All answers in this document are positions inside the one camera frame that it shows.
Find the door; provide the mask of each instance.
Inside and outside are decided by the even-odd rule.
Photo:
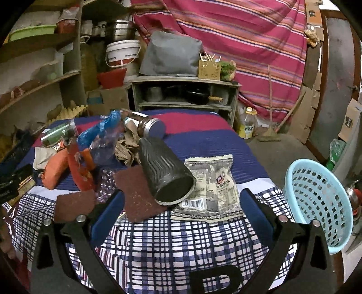
[[[325,163],[329,144],[338,138],[347,106],[358,100],[361,84],[359,37],[340,11],[321,10],[324,28],[320,101],[306,146]]]

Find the barcode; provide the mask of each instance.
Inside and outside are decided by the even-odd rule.
[[[186,199],[182,203],[181,206],[182,206],[182,208],[188,207],[188,208],[195,208],[195,209],[200,209],[200,210],[205,209],[203,198],[196,199],[196,200],[188,200],[188,199]]]

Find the black plastic cup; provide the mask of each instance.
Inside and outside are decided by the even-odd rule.
[[[160,205],[175,205],[194,190],[196,179],[175,153],[159,138],[139,141],[139,158],[148,188]]]

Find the black plastic crate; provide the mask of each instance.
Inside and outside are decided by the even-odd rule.
[[[20,141],[0,162],[0,177],[10,176],[34,143],[33,136],[29,131],[18,131],[16,137]]]

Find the brown sandpaper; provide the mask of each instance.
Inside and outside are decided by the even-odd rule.
[[[118,189],[125,194],[125,212],[130,222],[138,223],[166,211],[151,195],[141,165],[114,174]]]
[[[59,195],[55,203],[54,222],[71,222],[81,214],[88,215],[96,205],[96,201],[93,190]]]

